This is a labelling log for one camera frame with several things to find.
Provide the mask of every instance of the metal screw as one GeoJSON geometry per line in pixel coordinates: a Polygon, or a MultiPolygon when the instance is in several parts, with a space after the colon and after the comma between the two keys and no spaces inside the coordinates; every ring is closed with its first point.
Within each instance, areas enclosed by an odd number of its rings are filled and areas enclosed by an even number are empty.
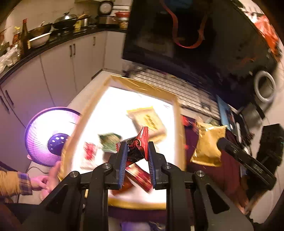
{"type": "Polygon", "coordinates": [[[166,163],[166,164],[164,164],[164,168],[166,168],[166,169],[169,169],[169,168],[171,168],[172,166],[171,166],[171,163],[166,163]]]}
{"type": "Polygon", "coordinates": [[[110,167],[111,167],[110,163],[104,163],[103,164],[103,168],[105,168],[105,169],[109,169],[110,167]]]}
{"type": "Polygon", "coordinates": [[[203,171],[199,170],[199,171],[196,172],[196,175],[203,177],[203,176],[205,176],[205,173],[203,171]]]}
{"type": "Polygon", "coordinates": [[[70,172],[70,176],[71,176],[72,178],[75,178],[75,177],[78,176],[78,172],[77,172],[77,171],[72,171],[72,172],[70,172]]]}

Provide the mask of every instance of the food container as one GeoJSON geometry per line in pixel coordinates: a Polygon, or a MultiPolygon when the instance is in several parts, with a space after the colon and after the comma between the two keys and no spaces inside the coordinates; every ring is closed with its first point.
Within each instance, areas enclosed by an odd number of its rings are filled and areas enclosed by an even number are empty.
{"type": "Polygon", "coordinates": [[[21,32],[20,32],[20,27],[17,27],[15,26],[15,31],[13,32],[13,41],[12,41],[12,44],[15,44],[16,42],[19,42],[20,40],[20,35],[21,35],[21,32]]]}
{"type": "Polygon", "coordinates": [[[119,18],[118,19],[119,28],[126,30],[128,27],[128,21],[129,21],[129,18],[127,17],[119,18]]]}
{"type": "Polygon", "coordinates": [[[30,40],[31,48],[37,48],[37,47],[40,47],[40,46],[46,44],[46,42],[48,41],[48,39],[50,37],[50,34],[51,34],[51,32],[31,39],[30,40]]]}

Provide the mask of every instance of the white bowl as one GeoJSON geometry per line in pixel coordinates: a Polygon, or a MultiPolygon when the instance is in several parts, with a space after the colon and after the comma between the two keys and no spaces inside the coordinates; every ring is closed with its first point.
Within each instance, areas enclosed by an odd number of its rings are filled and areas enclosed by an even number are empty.
{"type": "Polygon", "coordinates": [[[46,42],[48,41],[49,37],[50,37],[51,32],[46,33],[46,34],[42,34],[38,37],[32,38],[30,40],[30,44],[31,44],[31,48],[37,48],[40,47],[44,44],[46,44],[46,42]]]}

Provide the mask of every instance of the yellow snack package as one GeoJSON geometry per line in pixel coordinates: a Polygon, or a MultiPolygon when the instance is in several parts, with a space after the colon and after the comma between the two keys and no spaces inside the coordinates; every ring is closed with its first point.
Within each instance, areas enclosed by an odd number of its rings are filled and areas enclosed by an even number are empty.
{"type": "Polygon", "coordinates": [[[148,127],[149,141],[158,142],[166,137],[166,128],[153,107],[128,110],[127,113],[128,117],[132,119],[137,132],[142,127],[148,127]]]}
{"type": "Polygon", "coordinates": [[[217,142],[220,138],[225,137],[227,126],[213,126],[208,123],[197,123],[197,126],[199,138],[190,162],[220,167],[221,152],[217,148],[217,142]]]}

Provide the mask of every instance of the red pot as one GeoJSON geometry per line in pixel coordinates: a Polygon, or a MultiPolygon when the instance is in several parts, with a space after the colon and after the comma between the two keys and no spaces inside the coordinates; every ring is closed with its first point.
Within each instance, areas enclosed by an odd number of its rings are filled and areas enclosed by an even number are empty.
{"type": "Polygon", "coordinates": [[[129,12],[129,11],[116,12],[115,15],[116,15],[118,18],[129,18],[130,12],[129,12]]]}

